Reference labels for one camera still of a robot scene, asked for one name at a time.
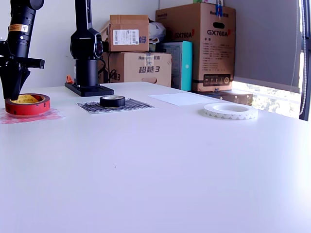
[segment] window frame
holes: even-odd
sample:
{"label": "window frame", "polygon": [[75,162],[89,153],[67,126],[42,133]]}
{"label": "window frame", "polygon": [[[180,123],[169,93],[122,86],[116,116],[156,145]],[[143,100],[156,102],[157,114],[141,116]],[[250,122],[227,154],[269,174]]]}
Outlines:
{"label": "window frame", "polygon": [[304,4],[304,14],[305,14],[305,32],[306,32],[306,53],[307,53],[307,89],[306,92],[304,88],[301,90],[301,104],[300,107],[302,107],[302,102],[304,95],[306,95],[306,102],[305,102],[305,108],[302,112],[302,114],[299,116],[299,119],[308,121],[309,120],[309,114],[310,114],[310,100],[311,100],[311,37],[310,37],[310,31],[311,31],[311,22],[310,22],[310,4],[311,0],[302,0],[302,3]]}

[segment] double-sided tape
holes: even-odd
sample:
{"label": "double-sided tape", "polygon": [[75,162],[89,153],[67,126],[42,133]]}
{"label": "double-sided tape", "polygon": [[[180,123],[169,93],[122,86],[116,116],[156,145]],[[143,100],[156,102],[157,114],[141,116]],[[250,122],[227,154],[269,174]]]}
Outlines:
{"label": "double-sided tape", "polygon": [[33,116],[50,109],[50,97],[41,94],[21,94],[18,100],[5,100],[7,113],[16,116]]}
{"label": "double-sided tape", "polygon": [[212,103],[204,106],[208,117],[229,120],[247,120],[258,116],[258,109],[236,103]]}
{"label": "double-sided tape", "polygon": [[100,106],[106,108],[123,107],[125,105],[124,96],[103,96],[100,97]]}

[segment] white tape roll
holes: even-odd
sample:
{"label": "white tape roll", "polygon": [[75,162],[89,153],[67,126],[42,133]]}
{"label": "white tape roll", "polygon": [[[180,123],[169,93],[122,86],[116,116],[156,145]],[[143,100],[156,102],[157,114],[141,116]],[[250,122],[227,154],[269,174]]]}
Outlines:
{"label": "white tape roll", "polygon": [[209,117],[247,120],[258,116],[258,109],[236,103],[212,103],[204,106],[204,112]]}

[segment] orange object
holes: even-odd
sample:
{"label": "orange object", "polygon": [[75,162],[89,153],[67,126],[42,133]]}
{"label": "orange object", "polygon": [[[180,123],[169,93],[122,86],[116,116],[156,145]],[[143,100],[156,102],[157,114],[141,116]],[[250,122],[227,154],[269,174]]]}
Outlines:
{"label": "orange object", "polygon": [[66,82],[69,83],[69,84],[74,84],[74,81],[72,80],[70,75],[67,75]]}
{"label": "orange object", "polygon": [[50,109],[50,97],[41,94],[22,94],[18,100],[5,100],[7,113],[17,116],[33,116]]}

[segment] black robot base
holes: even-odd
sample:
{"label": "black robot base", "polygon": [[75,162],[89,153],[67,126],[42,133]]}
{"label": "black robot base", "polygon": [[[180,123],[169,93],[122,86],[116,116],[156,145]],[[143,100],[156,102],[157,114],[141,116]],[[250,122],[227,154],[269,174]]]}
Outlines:
{"label": "black robot base", "polygon": [[81,97],[91,97],[91,96],[108,96],[115,93],[114,90],[105,86],[80,86],[76,84],[65,83],[65,87],[78,94]]}

